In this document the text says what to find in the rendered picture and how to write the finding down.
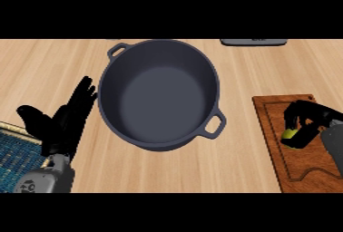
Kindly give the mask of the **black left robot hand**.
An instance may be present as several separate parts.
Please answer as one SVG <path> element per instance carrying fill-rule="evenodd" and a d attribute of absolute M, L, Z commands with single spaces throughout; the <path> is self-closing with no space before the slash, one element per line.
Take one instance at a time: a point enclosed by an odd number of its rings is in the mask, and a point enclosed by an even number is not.
<path fill-rule="evenodd" d="M 42 140 L 42 155 L 64 154 L 74 158 L 86 120 L 98 97 L 94 79 L 85 76 L 73 92 L 70 101 L 51 117 L 35 106 L 23 105 L 17 113 L 27 132 Z"/>

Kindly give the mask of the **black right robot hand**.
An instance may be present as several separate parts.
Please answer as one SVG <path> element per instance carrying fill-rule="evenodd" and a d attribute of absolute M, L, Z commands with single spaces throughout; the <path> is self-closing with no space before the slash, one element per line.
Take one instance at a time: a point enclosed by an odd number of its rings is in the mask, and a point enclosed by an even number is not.
<path fill-rule="evenodd" d="M 330 127 L 333 120 L 343 121 L 343 113 L 312 101 L 293 101 L 284 111 L 284 130 L 299 129 L 298 137 L 304 149 L 321 133 L 320 127 Z"/>

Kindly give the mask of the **green pear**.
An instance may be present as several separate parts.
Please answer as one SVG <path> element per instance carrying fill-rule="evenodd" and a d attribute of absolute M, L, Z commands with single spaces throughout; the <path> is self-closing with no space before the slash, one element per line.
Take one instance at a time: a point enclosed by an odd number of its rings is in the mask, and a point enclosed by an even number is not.
<path fill-rule="evenodd" d="M 302 140 L 298 137 L 299 129 L 287 129 L 281 134 L 281 143 L 290 149 L 299 150 L 302 147 Z"/>

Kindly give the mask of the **brown wooden cutting board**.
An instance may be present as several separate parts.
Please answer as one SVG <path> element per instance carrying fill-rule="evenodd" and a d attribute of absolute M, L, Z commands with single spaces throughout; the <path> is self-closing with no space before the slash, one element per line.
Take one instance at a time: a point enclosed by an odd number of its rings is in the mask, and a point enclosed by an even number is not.
<path fill-rule="evenodd" d="M 315 102 L 312 94 L 271 95 L 252 97 L 265 135 L 270 156 L 283 192 L 343 192 L 343 177 L 335 159 L 317 136 L 308 146 L 295 150 L 284 146 L 284 111 L 292 102 Z"/>

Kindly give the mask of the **dark grey oval pot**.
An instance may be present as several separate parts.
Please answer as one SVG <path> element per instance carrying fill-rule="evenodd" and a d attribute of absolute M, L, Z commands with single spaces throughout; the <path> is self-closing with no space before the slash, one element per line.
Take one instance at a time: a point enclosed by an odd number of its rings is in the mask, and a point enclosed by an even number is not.
<path fill-rule="evenodd" d="M 107 126 L 139 148 L 171 151 L 224 127 L 206 130 L 219 108 L 221 82 L 203 52 L 176 40 L 119 43 L 107 52 L 98 107 Z"/>

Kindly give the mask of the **blue woven placemat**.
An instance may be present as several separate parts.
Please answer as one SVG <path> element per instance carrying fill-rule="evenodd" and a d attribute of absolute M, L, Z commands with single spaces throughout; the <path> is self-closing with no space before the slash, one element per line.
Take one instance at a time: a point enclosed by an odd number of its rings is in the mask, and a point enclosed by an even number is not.
<path fill-rule="evenodd" d="M 12 193 L 24 174 L 48 165 L 42 140 L 26 128 L 0 121 L 0 193 Z"/>

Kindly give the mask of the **dark grey flat appliance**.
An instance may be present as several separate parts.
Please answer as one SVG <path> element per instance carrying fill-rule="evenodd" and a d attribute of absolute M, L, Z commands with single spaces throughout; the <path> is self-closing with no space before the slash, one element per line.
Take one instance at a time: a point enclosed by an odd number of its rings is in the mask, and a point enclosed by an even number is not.
<path fill-rule="evenodd" d="M 221 39 L 221 41 L 228 46 L 280 46 L 289 39 Z"/>

